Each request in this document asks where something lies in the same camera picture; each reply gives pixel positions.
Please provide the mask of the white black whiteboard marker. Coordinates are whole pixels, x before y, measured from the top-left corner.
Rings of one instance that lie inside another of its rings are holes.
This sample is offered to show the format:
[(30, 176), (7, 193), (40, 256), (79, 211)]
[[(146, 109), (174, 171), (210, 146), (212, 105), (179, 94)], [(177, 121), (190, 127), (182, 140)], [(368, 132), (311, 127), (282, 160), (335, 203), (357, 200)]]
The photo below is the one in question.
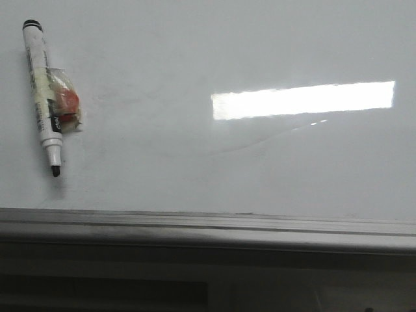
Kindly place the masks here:
[(62, 166), (62, 134), (75, 131), (82, 124), (80, 100), (64, 70), (49, 65), (40, 22), (28, 19), (22, 31), (40, 144), (53, 176), (58, 177)]

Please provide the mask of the white whiteboard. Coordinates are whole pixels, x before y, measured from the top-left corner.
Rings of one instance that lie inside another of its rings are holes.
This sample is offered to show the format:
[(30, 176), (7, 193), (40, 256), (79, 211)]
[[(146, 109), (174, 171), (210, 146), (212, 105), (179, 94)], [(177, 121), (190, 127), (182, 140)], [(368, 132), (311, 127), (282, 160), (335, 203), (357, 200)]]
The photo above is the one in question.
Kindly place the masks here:
[[(81, 100), (51, 174), (21, 27)], [(414, 1), (2, 1), (1, 206), (415, 219)]]

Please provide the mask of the grey aluminium whiteboard frame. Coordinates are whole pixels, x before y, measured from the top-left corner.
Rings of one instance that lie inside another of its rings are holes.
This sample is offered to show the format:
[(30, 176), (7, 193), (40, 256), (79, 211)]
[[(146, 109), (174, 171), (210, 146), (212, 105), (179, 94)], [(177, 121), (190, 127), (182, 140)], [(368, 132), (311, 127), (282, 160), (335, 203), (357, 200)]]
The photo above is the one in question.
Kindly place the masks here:
[(415, 222), (260, 214), (1, 209), (1, 239), (176, 248), (415, 254)]

